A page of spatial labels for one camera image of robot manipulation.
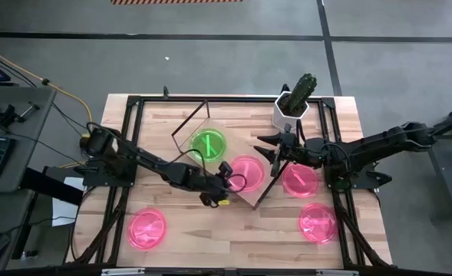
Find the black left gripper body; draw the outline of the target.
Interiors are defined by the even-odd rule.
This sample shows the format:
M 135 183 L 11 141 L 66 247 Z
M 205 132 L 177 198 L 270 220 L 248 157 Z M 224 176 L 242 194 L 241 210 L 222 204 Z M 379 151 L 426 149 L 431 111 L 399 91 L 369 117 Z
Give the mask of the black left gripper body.
M 215 175 L 192 175 L 189 180 L 191 192 L 198 192 L 200 201 L 210 208 L 219 207 L 219 203 L 227 200 L 232 192 L 228 189 L 228 178 Z

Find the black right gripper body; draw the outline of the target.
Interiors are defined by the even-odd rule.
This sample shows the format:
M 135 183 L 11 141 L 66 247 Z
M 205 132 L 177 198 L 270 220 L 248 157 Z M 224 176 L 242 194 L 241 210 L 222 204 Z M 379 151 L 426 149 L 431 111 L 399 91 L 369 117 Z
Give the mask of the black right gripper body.
M 316 153 L 300 146 L 297 136 L 293 133 L 282 134 L 279 143 L 279 159 L 316 167 Z

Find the pink translucent plastic plate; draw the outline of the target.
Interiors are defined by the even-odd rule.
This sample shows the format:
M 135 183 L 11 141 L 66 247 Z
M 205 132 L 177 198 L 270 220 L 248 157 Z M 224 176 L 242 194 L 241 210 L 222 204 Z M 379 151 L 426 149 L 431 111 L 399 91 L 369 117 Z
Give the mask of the pink translucent plastic plate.
M 306 205 L 299 213 L 297 226 L 301 235 L 315 244 L 327 244 L 338 234 L 334 209 L 321 203 Z
M 254 156 L 238 156 L 231 167 L 231 177 L 238 177 L 238 190 L 241 192 L 252 192 L 258 189 L 265 178 L 264 165 Z
M 158 209 L 145 208 L 132 215 L 127 224 L 127 241 L 141 251 L 155 249 L 165 238 L 167 220 Z
M 317 172 L 300 164 L 289 164 L 282 173 L 282 184 L 285 190 L 296 198 L 308 198 L 318 188 Z

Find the green translucent plastic plate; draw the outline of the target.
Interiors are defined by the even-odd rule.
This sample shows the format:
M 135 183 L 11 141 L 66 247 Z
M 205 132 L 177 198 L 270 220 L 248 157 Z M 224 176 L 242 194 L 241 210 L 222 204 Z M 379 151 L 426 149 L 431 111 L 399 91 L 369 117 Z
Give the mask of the green translucent plastic plate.
M 190 149 L 196 159 L 215 162 L 222 159 L 227 150 L 226 137 L 217 129 L 201 129 L 192 136 Z

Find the white hexagonal plant pot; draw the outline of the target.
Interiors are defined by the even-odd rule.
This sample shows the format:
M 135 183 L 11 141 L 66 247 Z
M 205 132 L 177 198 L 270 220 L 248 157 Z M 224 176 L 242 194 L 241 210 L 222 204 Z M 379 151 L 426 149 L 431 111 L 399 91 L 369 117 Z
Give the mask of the white hexagonal plant pot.
M 297 120 L 302 120 L 304 116 L 308 113 L 308 110 L 310 109 L 307 102 L 304 102 L 303 111 L 302 113 L 297 117 L 292 117 L 285 115 L 281 109 L 280 109 L 280 101 L 291 94 L 291 92 L 283 91 L 279 95 L 279 97 L 274 102 L 274 109 L 273 109 L 273 115 L 272 115 L 272 125 L 279 130 L 280 132 L 283 132 L 285 129 L 285 125 L 288 123 L 291 125 L 291 130 L 294 131 L 296 128 L 296 122 Z

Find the green cactus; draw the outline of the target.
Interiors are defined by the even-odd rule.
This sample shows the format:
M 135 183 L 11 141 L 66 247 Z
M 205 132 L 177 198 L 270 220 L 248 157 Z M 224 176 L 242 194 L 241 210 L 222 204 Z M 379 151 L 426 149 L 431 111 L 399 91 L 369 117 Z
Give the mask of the green cactus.
M 285 110 L 289 116 L 299 117 L 305 111 L 305 102 L 314 93 L 317 78 L 312 74 L 304 74 L 291 92 Z

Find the white paper sheet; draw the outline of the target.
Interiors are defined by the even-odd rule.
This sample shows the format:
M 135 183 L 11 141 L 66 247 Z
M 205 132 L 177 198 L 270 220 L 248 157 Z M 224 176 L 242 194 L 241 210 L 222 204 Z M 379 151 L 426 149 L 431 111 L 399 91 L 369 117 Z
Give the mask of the white paper sheet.
M 64 184 L 81 190 L 86 191 L 83 185 L 83 179 L 78 177 L 66 177 Z M 60 199 L 52 199 L 52 227 L 61 225 L 70 225 L 75 222 L 78 213 L 78 206 L 69 202 L 61 201 Z

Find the grey desk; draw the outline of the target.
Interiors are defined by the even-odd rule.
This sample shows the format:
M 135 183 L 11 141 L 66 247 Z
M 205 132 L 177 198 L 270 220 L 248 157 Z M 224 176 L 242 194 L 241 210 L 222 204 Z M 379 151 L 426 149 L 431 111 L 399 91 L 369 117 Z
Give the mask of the grey desk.
M 14 192 L 19 188 L 54 98 L 55 92 L 48 88 L 0 87 L 1 112 L 11 104 L 15 112 L 21 114 L 29 107 L 29 101 L 40 107 L 40 110 L 29 114 L 24 123 L 14 122 L 8 131 L 0 130 L 0 137 L 15 140 L 10 158 L 0 175 L 0 192 Z

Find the black desk clamp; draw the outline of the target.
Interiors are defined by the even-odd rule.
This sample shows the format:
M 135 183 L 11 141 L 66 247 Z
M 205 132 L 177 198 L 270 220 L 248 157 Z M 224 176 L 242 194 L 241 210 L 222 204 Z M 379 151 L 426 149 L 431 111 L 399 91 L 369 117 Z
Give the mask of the black desk clamp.
M 0 130 L 8 131 L 8 127 L 12 123 L 24 123 L 27 120 L 29 114 L 40 110 L 40 107 L 37 104 L 32 103 L 31 101 L 29 101 L 28 104 L 29 107 L 21 114 L 17 114 L 15 112 L 15 107 L 11 104 L 8 105 L 5 111 L 0 111 Z

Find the wooden shelf with black frame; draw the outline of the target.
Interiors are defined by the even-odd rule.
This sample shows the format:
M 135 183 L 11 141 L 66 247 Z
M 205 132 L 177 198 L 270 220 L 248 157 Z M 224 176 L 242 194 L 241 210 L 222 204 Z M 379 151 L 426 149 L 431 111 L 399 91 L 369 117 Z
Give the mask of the wooden shelf with black frame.
M 269 161 L 258 153 L 252 143 L 252 137 L 248 130 L 234 130 L 226 125 L 221 116 L 226 114 L 226 109 L 216 107 L 214 103 L 204 100 L 200 105 L 190 113 L 190 115 L 171 133 L 177 149 L 185 152 L 194 162 L 199 165 L 205 165 L 208 173 L 215 174 L 219 172 L 219 165 L 222 161 L 232 164 L 238 156 L 254 156 L 264 165 L 265 178 L 261 186 L 252 192 L 234 192 L 244 201 L 250 204 L 254 209 L 266 198 L 269 190 L 278 182 L 280 175 L 271 176 L 272 166 Z M 192 136 L 201 129 L 217 129 L 226 137 L 227 150 L 222 159 L 215 162 L 205 163 L 194 157 L 190 149 Z

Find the black aluminium table frame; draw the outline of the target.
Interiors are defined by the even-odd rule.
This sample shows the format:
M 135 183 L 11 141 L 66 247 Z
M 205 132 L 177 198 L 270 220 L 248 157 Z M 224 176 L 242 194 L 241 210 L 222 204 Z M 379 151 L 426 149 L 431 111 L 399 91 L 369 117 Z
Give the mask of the black aluminium table frame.
M 275 132 L 271 96 L 210 95 L 209 107 L 203 109 L 202 96 L 173 95 L 163 100 L 147 94 L 140 95 L 139 104 L 128 110 L 132 99 L 129 94 L 109 95 L 102 125 L 120 129 L 140 119 L 138 144 L 163 159 L 178 157 L 175 141 L 183 140 L 187 131 L 207 117 L 249 145 Z M 332 204 L 324 183 L 318 184 L 313 196 L 300 199 L 277 182 L 262 202 L 245 202 L 234 195 L 230 205 L 211 209 L 197 195 L 172 189 L 158 175 L 139 169 L 124 221 L 129 222 L 141 209 L 158 209 L 167 220 L 166 235 L 157 247 L 141 251 L 130 245 L 125 232 L 111 230 L 101 260 L 144 268 L 341 268 L 338 240 L 317 245 L 299 232 L 299 213 L 313 202 Z

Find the silver metal bracket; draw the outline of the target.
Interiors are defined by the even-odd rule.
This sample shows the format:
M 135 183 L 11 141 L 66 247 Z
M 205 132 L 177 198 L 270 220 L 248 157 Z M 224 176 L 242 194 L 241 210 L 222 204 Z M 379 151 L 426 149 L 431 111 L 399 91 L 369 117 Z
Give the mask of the silver metal bracket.
M 101 276 L 143 276 L 144 268 L 108 268 L 101 271 Z
M 316 276 L 360 276 L 357 271 L 319 269 Z

